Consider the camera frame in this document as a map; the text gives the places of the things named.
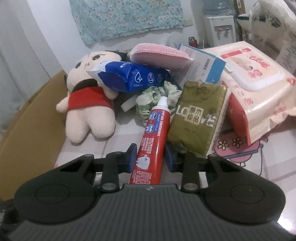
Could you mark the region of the red toothpaste tube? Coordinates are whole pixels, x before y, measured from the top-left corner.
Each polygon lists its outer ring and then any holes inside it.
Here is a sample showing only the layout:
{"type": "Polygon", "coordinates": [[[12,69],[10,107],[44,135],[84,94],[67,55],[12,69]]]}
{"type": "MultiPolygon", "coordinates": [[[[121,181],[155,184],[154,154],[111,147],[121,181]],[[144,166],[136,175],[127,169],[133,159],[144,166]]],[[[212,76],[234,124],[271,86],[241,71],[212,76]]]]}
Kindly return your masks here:
{"type": "Polygon", "coordinates": [[[152,108],[130,177],[130,184],[160,184],[161,170],[171,112],[168,98],[162,96],[152,108]]]}

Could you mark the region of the gold tissue pack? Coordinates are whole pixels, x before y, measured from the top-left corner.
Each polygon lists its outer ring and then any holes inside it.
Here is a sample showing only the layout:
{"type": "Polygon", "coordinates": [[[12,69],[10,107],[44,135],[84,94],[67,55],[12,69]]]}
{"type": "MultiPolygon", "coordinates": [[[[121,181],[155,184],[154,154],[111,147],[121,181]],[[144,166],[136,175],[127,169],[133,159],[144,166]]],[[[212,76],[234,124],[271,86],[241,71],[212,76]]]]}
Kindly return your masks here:
{"type": "Polygon", "coordinates": [[[228,87],[188,80],[178,100],[166,140],[202,157],[211,154],[230,96],[228,87]]]}

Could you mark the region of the green white scrunched cloth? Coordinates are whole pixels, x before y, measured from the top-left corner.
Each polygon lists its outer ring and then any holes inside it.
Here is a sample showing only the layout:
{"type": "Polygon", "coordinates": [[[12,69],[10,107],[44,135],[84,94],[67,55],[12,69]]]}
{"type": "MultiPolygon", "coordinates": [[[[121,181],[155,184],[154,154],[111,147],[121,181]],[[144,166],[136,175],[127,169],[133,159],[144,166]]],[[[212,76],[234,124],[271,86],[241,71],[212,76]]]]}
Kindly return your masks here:
{"type": "Polygon", "coordinates": [[[161,97],[167,98],[168,108],[171,112],[171,120],[176,113],[177,103],[181,96],[182,91],[168,81],[164,81],[163,86],[151,86],[143,91],[136,99],[137,116],[142,121],[143,126],[146,126],[149,119],[149,114],[154,108],[161,97]]]}

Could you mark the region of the large doll plush red shirt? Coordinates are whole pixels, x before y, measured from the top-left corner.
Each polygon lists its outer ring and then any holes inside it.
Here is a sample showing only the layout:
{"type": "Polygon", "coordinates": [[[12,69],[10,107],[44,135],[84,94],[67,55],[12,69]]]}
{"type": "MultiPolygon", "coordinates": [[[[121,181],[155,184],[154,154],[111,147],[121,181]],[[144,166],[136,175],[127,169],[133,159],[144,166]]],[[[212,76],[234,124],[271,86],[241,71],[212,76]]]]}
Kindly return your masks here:
{"type": "Polygon", "coordinates": [[[56,105],[56,111],[67,114],[65,134],[73,144],[80,144],[89,132],[96,138],[108,138],[115,131],[113,100],[118,97],[118,92],[88,74],[106,60],[128,61],[128,57],[119,51],[91,52],[64,77],[68,93],[56,105]]]}

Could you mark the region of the blue tissue pack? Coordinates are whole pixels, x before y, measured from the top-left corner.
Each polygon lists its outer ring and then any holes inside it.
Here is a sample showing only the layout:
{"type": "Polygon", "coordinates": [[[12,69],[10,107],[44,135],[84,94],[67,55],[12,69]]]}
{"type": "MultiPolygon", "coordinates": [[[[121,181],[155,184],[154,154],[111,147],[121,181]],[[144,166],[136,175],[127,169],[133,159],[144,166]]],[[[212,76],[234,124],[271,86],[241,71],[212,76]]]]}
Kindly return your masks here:
{"type": "Polygon", "coordinates": [[[163,68],[123,61],[104,61],[87,72],[98,83],[124,93],[135,93],[151,86],[159,87],[170,81],[170,73],[163,68]]]}

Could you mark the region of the white blue carton box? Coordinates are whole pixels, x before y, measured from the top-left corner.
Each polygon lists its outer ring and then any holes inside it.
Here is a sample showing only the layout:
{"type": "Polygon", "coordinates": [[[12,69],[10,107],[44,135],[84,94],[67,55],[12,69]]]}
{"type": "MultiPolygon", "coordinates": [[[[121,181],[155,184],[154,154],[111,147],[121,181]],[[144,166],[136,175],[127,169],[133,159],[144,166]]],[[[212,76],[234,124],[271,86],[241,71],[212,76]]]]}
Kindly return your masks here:
{"type": "Polygon", "coordinates": [[[179,45],[178,50],[187,53],[191,59],[190,63],[175,72],[171,72],[177,84],[183,88],[188,80],[217,84],[224,70],[226,62],[219,57],[203,50],[179,45]]]}

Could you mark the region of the pink scrub sponge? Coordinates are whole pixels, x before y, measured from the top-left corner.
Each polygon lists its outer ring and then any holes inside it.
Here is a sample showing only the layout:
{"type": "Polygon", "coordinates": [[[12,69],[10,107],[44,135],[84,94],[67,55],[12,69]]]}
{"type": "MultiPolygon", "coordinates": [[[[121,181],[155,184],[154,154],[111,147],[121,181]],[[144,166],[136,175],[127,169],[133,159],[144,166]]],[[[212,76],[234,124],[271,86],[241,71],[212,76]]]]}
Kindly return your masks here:
{"type": "Polygon", "coordinates": [[[176,48],[153,43],[137,44],[129,52],[129,58],[135,64],[167,70],[184,68],[194,61],[187,53],[176,48]]]}

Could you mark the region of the brown cardboard box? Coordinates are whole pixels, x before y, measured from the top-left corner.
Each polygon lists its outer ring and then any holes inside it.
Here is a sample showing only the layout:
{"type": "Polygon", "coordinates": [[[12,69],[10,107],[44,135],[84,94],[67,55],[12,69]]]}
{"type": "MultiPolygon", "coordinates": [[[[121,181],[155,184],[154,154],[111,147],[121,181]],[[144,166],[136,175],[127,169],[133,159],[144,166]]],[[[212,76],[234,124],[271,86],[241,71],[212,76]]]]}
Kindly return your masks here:
{"type": "Polygon", "coordinates": [[[15,115],[1,140],[1,200],[28,180],[54,168],[65,141],[66,114],[56,104],[67,94],[61,70],[15,115]]]}

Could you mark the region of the pink wet wipes pack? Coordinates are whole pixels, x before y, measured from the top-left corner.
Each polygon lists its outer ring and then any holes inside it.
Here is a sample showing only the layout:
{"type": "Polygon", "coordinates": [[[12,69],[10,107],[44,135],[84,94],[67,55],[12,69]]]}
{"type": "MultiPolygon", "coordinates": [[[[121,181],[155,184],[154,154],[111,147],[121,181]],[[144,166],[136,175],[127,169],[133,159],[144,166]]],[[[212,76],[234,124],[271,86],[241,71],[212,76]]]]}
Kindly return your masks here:
{"type": "Polygon", "coordinates": [[[220,80],[231,91],[227,117],[250,146],[295,116],[295,77],[245,41],[208,48],[226,65],[220,80]]]}

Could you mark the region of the white water dispenser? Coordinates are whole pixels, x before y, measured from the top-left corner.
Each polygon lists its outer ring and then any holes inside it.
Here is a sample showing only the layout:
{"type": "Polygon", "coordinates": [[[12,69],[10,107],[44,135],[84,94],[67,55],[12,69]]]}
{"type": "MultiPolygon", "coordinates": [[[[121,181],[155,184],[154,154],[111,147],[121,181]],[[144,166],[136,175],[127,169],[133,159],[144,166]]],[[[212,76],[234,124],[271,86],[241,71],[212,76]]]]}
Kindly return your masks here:
{"type": "Polygon", "coordinates": [[[210,47],[218,47],[236,42],[236,32],[234,17],[224,16],[204,16],[204,26],[210,47]]]}

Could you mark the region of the grey curtain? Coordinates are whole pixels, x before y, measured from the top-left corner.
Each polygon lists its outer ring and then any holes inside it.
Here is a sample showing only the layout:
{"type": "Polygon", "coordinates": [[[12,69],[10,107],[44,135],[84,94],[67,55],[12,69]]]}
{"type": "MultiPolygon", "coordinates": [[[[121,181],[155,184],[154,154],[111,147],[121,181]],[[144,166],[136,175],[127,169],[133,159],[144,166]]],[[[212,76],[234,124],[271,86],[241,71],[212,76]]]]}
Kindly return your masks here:
{"type": "Polygon", "coordinates": [[[62,70],[27,1],[1,1],[1,134],[51,77],[62,70]]]}

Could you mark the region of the blue water jug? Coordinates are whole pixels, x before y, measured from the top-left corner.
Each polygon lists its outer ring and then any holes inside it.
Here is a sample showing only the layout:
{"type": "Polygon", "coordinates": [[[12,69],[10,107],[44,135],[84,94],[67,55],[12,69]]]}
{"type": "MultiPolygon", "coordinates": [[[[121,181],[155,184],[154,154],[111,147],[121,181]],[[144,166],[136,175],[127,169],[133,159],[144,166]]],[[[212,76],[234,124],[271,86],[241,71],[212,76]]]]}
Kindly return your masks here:
{"type": "Polygon", "coordinates": [[[227,1],[204,0],[202,2],[204,15],[223,16],[230,15],[232,12],[227,1]]]}

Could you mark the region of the white fluffy blanket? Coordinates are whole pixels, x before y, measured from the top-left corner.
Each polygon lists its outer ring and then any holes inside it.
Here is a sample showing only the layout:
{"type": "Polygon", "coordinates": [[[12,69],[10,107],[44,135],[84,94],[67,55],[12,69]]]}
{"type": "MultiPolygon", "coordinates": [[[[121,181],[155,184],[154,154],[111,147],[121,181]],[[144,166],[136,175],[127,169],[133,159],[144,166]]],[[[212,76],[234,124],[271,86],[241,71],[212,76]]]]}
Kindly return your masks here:
{"type": "Polygon", "coordinates": [[[285,44],[295,45],[295,1],[257,1],[236,20],[252,45],[273,60],[285,44]]]}

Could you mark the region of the teal floral wall cloth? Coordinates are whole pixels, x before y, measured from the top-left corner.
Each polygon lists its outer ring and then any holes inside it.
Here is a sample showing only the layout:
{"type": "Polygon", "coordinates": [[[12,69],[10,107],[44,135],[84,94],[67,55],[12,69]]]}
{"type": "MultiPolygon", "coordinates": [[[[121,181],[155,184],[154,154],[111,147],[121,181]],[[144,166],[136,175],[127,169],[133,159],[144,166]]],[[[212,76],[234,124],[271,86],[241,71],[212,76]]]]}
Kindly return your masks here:
{"type": "Polygon", "coordinates": [[[69,1],[69,5],[87,47],[106,40],[185,26],[180,1],[69,1]]]}

